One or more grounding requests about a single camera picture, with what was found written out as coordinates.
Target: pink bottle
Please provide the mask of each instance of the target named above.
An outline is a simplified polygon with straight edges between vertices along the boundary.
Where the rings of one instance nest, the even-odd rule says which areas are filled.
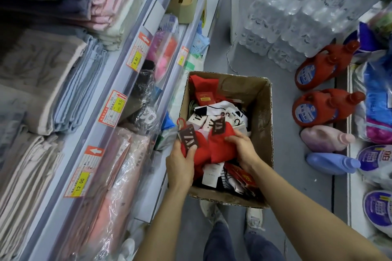
[[[341,151],[355,141],[354,135],[324,125],[305,128],[301,131],[301,138],[315,153]]]

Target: person's left hand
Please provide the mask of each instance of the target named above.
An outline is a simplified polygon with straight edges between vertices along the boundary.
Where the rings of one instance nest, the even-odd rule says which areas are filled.
[[[197,145],[191,146],[188,150],[187,157],[184,158],[181,152],[181,142],[176,139],[170,155],[166,157],[166,171],[169,180],[169,189],[183,190],[188,193],[188,190],[193,183],[193,158],[196,150]]]

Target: leg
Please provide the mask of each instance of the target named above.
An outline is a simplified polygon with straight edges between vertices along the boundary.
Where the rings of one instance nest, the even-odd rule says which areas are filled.
[[[205,217],[213,224],[213,230],[205,244],[203,261],[236,261],[228,225],[216,203],[200,200]]]
[[[279,249],[261,235],[263,215],[261,209],[247,209],[245,246],[251,261],[285,261]]]

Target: white shoe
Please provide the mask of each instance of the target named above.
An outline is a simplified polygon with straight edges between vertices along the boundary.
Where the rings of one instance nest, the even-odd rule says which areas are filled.
[[[204,216],[212,225],[215,225],[216,222],[222,222],[228,226],[222,212],[219,210],[218,205],[215,202],[200,200],[200,208],[202,209]]]
[[[246,209],[246,223],[247,229],[265,231],[263,228],[263,210],[248,207]]]

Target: plastic price strip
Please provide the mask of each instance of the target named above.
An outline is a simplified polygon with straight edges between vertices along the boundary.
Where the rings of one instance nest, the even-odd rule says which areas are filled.
[[[139,72],[143,66],[144,58],[150,48],[151,41],[142,32],[139,32],[135,45],[130,52],[127,60],[127,65]]]
[[[87,146],[79,166],[72,176],[64,197],[82,197],[85,195],[91,181],[89,179],[94,175],[104,152],[104,149],[91,145]]]
[[[181,66],[184,66],[185,59],[188,57],[189,49],[187,47],[182,47],[178,54],[177,63]]]
[[[105,107],[102,110],[98,122],[115,127],[118,120],[120,119],[120,115],[126,101],[127,97],[124,94],[113,90],[109,96],[109,99],[106,101]]]

